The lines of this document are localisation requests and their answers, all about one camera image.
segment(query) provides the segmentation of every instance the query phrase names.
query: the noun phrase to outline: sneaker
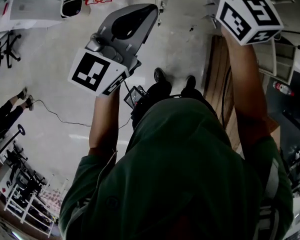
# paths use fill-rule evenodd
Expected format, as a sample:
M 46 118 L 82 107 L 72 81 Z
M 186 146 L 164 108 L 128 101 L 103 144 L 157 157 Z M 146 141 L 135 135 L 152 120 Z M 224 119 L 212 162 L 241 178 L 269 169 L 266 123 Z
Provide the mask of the sneaker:
M 28 91 L 27 87 L 24 87 L 23 90 L 22 90 L 22 92 L 20 92 L 20 94 L 21 94 L 20 99 L 21 100 L 25 100 L 26 99 L 26 97 L 27 97 L 27 91 Z
M 196 84 L 197 84 L 196 78 L 193 75 L 189 75 L 186 78 L 185 88 L 187 88 L 187 89 L 194 89 L 194 88 L 196 88 Z
M 26 103 L 26 108 L 29 109 L 30 111 L 34 110 L 34 98 L 32 95 L 29 95 L 29 97 L 25 101 Z
M 154 70 L 154 80 L 156 83 L 166 81 L 166 74 L 160 67 Z

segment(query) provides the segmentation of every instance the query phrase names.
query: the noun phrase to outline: cable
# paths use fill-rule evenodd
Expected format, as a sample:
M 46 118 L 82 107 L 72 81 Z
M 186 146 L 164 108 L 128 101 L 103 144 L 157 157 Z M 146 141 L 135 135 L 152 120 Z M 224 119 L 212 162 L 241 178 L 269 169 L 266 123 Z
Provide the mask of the cable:
M 131 102 L 132 102 L 131 104 L 134 106 L 135 105 L 134 100 L 132 99 L 132 95 L 131 95 L 131 92 L 128 88 L 128 85 L 127 85 L 126 81 L 123 81 L 123 82 L 124 82 L 124 85 L 125 85 L 126 89 L 128 90 L 129 95 L 130 95 L 130 99 L 131 99 Z
M 229 77 L 230 72 L 231 72 L 231 67 L 229 67 L 228 72 L 226 73 L 225 81 L 224 81 L 224 87 L 223 87 L 223 94 L 222 94 L 221 117 L 222 117 L 222 127 L 223 127 L 223 129 L 226 129 L 224 106 L 225 106 L 225 96 L 226 96 L 228 77 Z
M 121 128 L 125 127 L 125 126 L 130 122 L 130 119 L 131 119 L 131 117 L 129 118 L 128 122 L 126 122 L 126 124 L 122 125 L 122 126 L 119 128 L 119 130 L 120 130 Z
M 45 109 L 46 109 L 48 112 L 50 112 L 50 113 L 56 115 L 56 117 L 60 120 L 61 123 L 64 123 L 64 124 L 70 124 L 70 125 L 80 125 L 80 126 L 85 126 L 85 127 L 91 127 L 91 125 L 84 124 L 84 123 L 62 121 L 62 120 L 60 119 L 59 115 L 58 115 L 57 113 L 52 112 L 51 110 L 49 110 L 49 109 L 47 108 L 46 104 L 45 104 L 41 99 L 35 100 L 32 104 L 35 104 L 36 102 L 41 102 L 41 103 L 44 105 Z M 128 122 L 126 122 L 126 124 L 124 124 L 123 126 L 121 126 L 121 127 L 119 128 L 119 130 L 120 130 L 121 128 L 125 127 L 125 126 L 129 123 L 130 119 L 131 119 L 131 117 L 129 118 Z
M 41 100 L 41 99 L 37 99 L 35 102 L 33 102 L 32 104 L 36 103 L 36 102 L 41 102 L 44 107 L 46 108 L 46 110 L 54 115 L 56 115 L 56 117 L 60 120 L 61 123 L 64 123 L 64 124 L 70 124 L 70 125 L 80 125 L 80 126 L 85 126 L 85 127 L 91 127 L 91 125 L 87 125 L 87 124 L 84 124 L 84 123 L 79 123 L 79 122 L 66 122 L 66 121 L 62 121 L 59 117 L 59 115 L 55 112 L 52 112 L 51 110 L 49 110 L 46 106 L 46 104 Z

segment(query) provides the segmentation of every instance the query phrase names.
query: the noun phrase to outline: black shoe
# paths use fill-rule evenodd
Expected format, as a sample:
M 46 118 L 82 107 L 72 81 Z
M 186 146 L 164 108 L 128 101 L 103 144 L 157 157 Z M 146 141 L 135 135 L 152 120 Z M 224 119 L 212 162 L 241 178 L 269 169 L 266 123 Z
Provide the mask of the black shoe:
M 26 103 L 26 108 L 29 109 L 30 111 L 34 110 L 34 98 L 32 98 L 32 95 L 29 95 L 29 97 L 25 101 Z
M 154 70 L 154 80 L 155 80 L 156 83 L 159 83 L 159 82 L 162 82 L 162 81 L 167 81 L 166 80 L 166 74 L 160 67 L 157 67 Z
M 196 78 L 193 75 L 189 75 L 186 78 L 185 88 L 187 88 L 187 89 L 194 89 L 194 88 L 196 88 L 196 84 L 197 84 Z

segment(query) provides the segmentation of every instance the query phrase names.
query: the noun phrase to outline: white cube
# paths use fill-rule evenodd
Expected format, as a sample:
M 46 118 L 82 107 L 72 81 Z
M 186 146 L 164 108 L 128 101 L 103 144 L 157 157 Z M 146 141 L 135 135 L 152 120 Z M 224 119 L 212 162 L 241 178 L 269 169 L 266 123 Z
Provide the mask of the white cube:
M 109 96 L 129 76 L 126 66 L 98 52 L 79 48 L 68 81 L 95 96 Z
M 216 19 L 242 46 L 267 42 L 284 28 L 270 0 L 220 0 Z

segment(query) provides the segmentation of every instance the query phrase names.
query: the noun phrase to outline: leg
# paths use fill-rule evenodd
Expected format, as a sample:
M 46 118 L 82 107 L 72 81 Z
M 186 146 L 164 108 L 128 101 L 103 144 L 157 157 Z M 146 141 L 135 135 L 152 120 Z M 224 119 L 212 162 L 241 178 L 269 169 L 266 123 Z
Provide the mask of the leg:
M 136 128 L 142 117 L 154 104 L 170 97 L 172 86 L 166 80 L 162 69 L 157 68 L 154 71 L 154 79 L 156 83 L 148 89 L 131 113 L 133 129 Z
M 11 126 L 17 121 L 26 108 L 26 105 L 23 103 L 20 106 L 17 106 L 14 111 L 9 113 L 4 121 L 0 124 L 0 139 L 3 135 L 11 128 Z
M 182 98 L 191 98 L 191 99 L 195 99 L 198 100 L 202 103 L 204 103 L 206 105 L 206 107 L 216 116 L 217 113 L 214 111 L 213 107 L 209 104 L 208 101 L 206 101 L 206 99 L 203 97 L 203 95 L 201 94 L 200 91 L 198 91 L 197 89 L 195 89 L 196 87 L 196 78 L 194 76 L 189 76 L 187 78 L 187 83 L 185 88 L 182 90 L 181 92 L 181 97 Z
M 11 99 L 9 99 L 9 101 L 12 104 L 12 106 L 14 106 L 18 101 L 18 96 L 13 96 Z
M 8 100 L 2 107 L 0 107 L 0 124 L 4 122 L 5 117 L 10 113 L 10 111 L 12 110 L 13 104 L 11 102 L 12 99 L 14 99 L 15 97 L 11 98 L 10 100 Z
M 29 95 L 29 97 L 26 99 L 24 103 L 19 105 L 18 107 L 21 107 L 22 110 L 29 109 L 30 111 L 34 110 L 34 99 L 32 95 Z

